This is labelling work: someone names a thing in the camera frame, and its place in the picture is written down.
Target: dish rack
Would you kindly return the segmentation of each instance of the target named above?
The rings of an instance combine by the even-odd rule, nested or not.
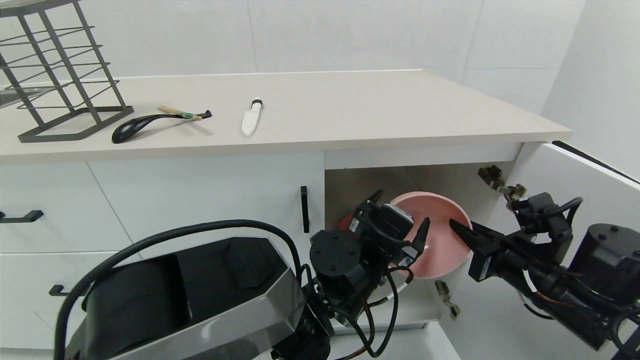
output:
[[[55,28],[52,25],[47,11],[65,5],[73,6],[74,12],[79,19],[79,26]],[[39,18],[44,29],[32,31],[27,21],[28,15],[31,15],[29,18]],[[38,125],[18,135],[20,142],[82,140],[133,112],[133,107],[125,104],[122,95],[118,91],[116,84],[119,81],[114,80],[111,76],[108,69],[110,63],[105,62],[100,53],[99,49],[102,45],[96,43],[91,32],[94,27],[87,24],[80,8],[79,0],[13,0],[0,3],[0,21],[15,19],[19,22],[24,34],[0,39],[0,69],[3,70],[10,84],[5,90],[15,91],[22,101],[22,105],[18,108],[28,110]],[[74,33],[86,34],[87,43],[64,46],[61,38]],[[53,48],[43,49],[51,44]],[[29,48],[31,54],[9,61],[4,54],[8,53],[8,47],[12,46]],[[74,63],[74,59],[90,53],[95,54],[96,61]],[[49,61],[47,55],[49,57],[57,55],[59,60]],[[68,79],[61,80],[56,75],[56,71],[59,69],[66,69],[67,72],[63,77]],[[19,70],[28,72],[29,76],[18,79],[16,72]],[[95,79],[100,76],[100,71],[102,71],[104,78]],[[29,83],[29,81],[34,81],[37,77],[42,76],[48,77],[46,85]],[[95,90],[94,87],[96,85],[93,84],[105,84],[105,87],[101,88],[101,90]],[[94,106],[92,100],[108,90],[113,91],[118,104],[115,106]],[[45,106],[36,106],[34,104],[39,98],[52,92],[56,92],[59,95],[58,103],[52,105],[50,95],[47,97]],[[70,92],[72,92],[71,95],[77,98],[76,103],[72,102],[74,96],[70,96]],[[39,111],[44,109],[67,109],[68,112],[45,121],[41,112],[46,113],[48,111]],[[106,119],[101,119],[100,113],[110,113],[110,116]],[[41,135],[44,131],[69,121],[80,114],[89,114],[95,124],[77,133]],[[21,119],[0,120],[18,121]]]

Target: white cabinet door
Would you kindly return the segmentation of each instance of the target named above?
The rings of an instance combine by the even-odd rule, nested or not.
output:
[[[570,264],[591,224],[640,229],[640,184],[554,145],[526,145],[508,183],[526,185],[530,196],[548,192],[558,204],[584,198],[573,221],[574,239],[563,265]],[[515,217],[504,206],[504,201],[496,205],[487,226],[502,233],[517,231]],[[502,279],[477,283],[467,270],[451,300],[460,306],[461,314],[456,321],[448,315],[440,320],[462,360],[609,360],[616,353],[612,343],[595,352],[556,321],[530,314]]]
[[[176,227],[228,219],[273,224],[308,263],[309,237],[324,228],[322,152],[92,161],[89,166],[134,241]],[[308,188],[310,232],[303,232],[300,187]],[[267,236],[291,263],[285,243],[264,231],[192,234],[144,250],[144,258],[232,236]]]
[[[119,250],[131,244],[84,162],[0,166],[0,211],[32,223],[0,224],[0,252]]]
[[[61,296],[50,296],[53,285],[71,288],[115,252],[0,255],[0,347],[52,348]],[[123,263],[140,260],[132,256]],[[79,299],[69,317],[69,339],[84,318]]]

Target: wooden brush handle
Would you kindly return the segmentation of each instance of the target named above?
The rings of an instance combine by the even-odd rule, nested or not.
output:
[[[185,119],[202,120],[201,116],[194,115],[185,111],[180,111],[178,109],[169,108],[168,106],[158,106],[158,109],[160,111],[164,111],[165,113],[179,115],[181,117],[184,117]]]

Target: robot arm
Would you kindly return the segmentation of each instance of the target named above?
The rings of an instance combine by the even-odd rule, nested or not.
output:
[[[422,254],[429,219],[412,242],[402,239],[413,219],[397,207],[376,205],[377,192],[354,212],[351,231],[319,231],[311,237],[316,272],[301,265],[291,238],[252,220],[187,226],[151,236],[116,253],[86,274],[69,292],[56,323],[54,360],[252,359],[273,348],[274,359],[326,360],[334,331],[330,319],[354,327],[367,352],[378,357],[395,323],[399,287],[390,273],[407,270]],[[629,359],[636,348],[618,336],[620,324],[640,324],[640,233],[608,224],[592,225],[569,268],[560,263],[573,238],[572,220],[580,198],[558,206],[542,193],[511,203],[521,230],[505,235],[454,220],[452,229],[474,253],[469,275],[481,282],[500,277],[593,348],[613,340]],[[114,267],[162,241],[202,231],[254,227],[277,235],[291,250],[294,270],[268,239],[231,238],[130,265]],[[536,244],[537,234],[551,242]],[[307,283],[303,283],[303,271]],[[412,279],[412,273],[406,282]],[[384,279],[393,294],[369,303]],[[68,316],[83,301],[86,318],[66,344]],[[392,319],[379,349],[356,323],[370,307],[393,299]]]
[[[471,278],[481,282],[500,277],[594,349],[613,340],[629,359],[640,359],[637,345],[628,348],[618,336],[622,321],[640,325],[640,233],[611,224],[592,225],[571,265],[561,266],[581,202],[576,198],[558,206],[547,193],[514,201],[511,209],[521,230],[509,235],[478,224],[471,230],[455,220],[450,225],[474,252]],[[551,242],[534,243],[543,233]]]
[[[54,359],[249,360],[273,347],[272,355],[285,360],[326,360],[334,317],[353,326],[367,344],[356,353],[378,357],[397,314],[398,289],[390,273],[410,272],[429,229],[425,219],[415,239],[404,241],[413,219],[391,204],[376,205],[381,195],[376,192],[356,208],[352,231],[319,231],[311,237],[313,279],[286,233],[252,220],[182,227],[121,250],[67,295],[56,323]],[[295,273],[265,238],[214,241],[114,267],[162,241],[229,227],[254,227],[280,237],[291,250]],[[301,286],[304,270],[308,280]],[[394,291],[394,313],[382,346],[374,351],[356,320],[367,313],[374,330],[369,308],[387,299],[367,301],[384,278]],[[70,310],[87,289],[86,317],[65,346]]]

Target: cabinet hinge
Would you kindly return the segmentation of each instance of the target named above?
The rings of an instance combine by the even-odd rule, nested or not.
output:
[[[527,187],[522,184],[507,186],[502,180],[502,170],[495,165],[478,169],[478,175],[491,189],[504,196],[507,200],[507,209],[510,211],[511,202],[522,198],[527,193]]]
[[[460,307],[451,303],[451,291],[449,291],[447,283],[442,280],[436,280],[436,290],[438,290],[438,295],[442,303],[449,308],[451,319],[457,319],[458,315],[460,315]]]

